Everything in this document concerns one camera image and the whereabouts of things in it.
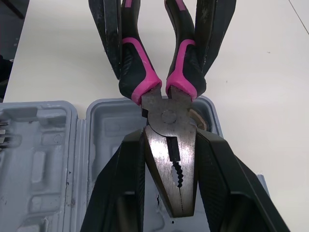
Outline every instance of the pliers cutting edge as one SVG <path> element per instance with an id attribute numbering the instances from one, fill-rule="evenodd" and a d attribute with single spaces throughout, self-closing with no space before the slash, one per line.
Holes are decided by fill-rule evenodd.
<path id="1" fill-rule="evenodd" d="M 146 162 L 172 217 L 192 216 L 197 182 L 194 180 L 196 128 L 190 124 L 191 102 L 206 90 L 198 63 L 195 28 L 182 0 L 165 0 L 176 34 L 176 49 L 167 78 L 168 99 L 162 99 L 161 80 L 141 43 L 137 22 L 140 0 L 124 0 L 121 8 L 123 68 L 121 93 L 141 104 L 148 118 Z M 175 170 L 178 181 L 173 180 Z"/>

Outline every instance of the black handle grip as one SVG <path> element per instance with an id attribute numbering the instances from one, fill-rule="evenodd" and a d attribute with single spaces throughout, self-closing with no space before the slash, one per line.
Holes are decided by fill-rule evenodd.
<path id="1" fill-rule="evenodd" d="M 126 135 L 98 175 L 80 232 L 143 231 L 145 141 L 141 132 Z"/>
<path id="2" fill-rule="evenodd" d="M 256 175 L 227 141 L 198 130 L 198 184 L 211 232 L 288 232 Z"/>
<path id="3" fill-rule="evenodd" d="M 89 0 L 89 8 L 96 23 L 104 50 L 112 69 L 120 78 L 121 23 L 120 0 Z"/>
<path id="4" fill-rule="evenodd" d="M 236 0 L 197 0 L 195 41 L 203 76 L 218 56 L 235 6 Z"/>
<path id="5" fill-rule="evenodd" d="M 122 18 L 122 67 L 119 90 L 121 94 L 140 104 L 141 96 L 162 85 L 139 37 L 137 22 L 140 0 L 124 0 Z"/>
<path id="6" fill-rule="evenodd" d="M 197 60 L 193 21 L 182 0 L 166 0 L 165 8 L 176 34 L 166 92 L 168 94 L 170 86 L 175 86 L 195 99 L 205 92 L 206 81 Z"/>

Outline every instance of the tool case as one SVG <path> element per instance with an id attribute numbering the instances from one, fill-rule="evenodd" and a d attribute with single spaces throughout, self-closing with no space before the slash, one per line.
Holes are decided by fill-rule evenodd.
<path id="1" fill-rule="evenodd" d="M 208 98 L 193 107 L 223 136 Z M 93 102 L 86 119 L 66 101 L 2 103 L 0 123 L 0 232 L 79 232 L 96 177 L 146 119 L 134 102 L 108 99 Z M 147 168 L 144 207 L 145 232 L 207 231 L 199 188 L 194 216 L 170 218 Z"/>

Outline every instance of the tool case compartment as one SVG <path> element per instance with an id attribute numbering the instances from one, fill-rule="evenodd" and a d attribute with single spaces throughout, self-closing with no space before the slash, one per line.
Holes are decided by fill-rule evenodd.
<path id="1" fill-rule="evenodd" d="M 209 131 L 223 136 L 208 98 L 196 99 L 193 108 Z M 86 119 L 66 101 L 2 103 L 2 122 L 0 232 L 79 232 L 96 177 L 124 136 L 146 125 L 140 107 L 127 99 L 97 100 Z M 144 231 L 201 228 L 208 224 L 199 188 L 195 215 L 170 218 L 146 168 Z"/>

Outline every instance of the pliers handle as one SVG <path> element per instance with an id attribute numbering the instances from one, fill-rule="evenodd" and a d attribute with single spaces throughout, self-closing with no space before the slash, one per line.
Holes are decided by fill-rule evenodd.
<path id="1" fill-rule="evenodd" d="M 165 8 L 174 26 L 176 48 L 167 78 L 166 93 L 175 86 L 194 100 L 206 90 L 206 81 L 197 60 L 194 24 L 182 0 L 165 0 Z M 122 68 L 119 90 L 140 104 L 143 94 L 162 85 L 138 33 L 140 0 L 124 0 L 121 6 Z"/>

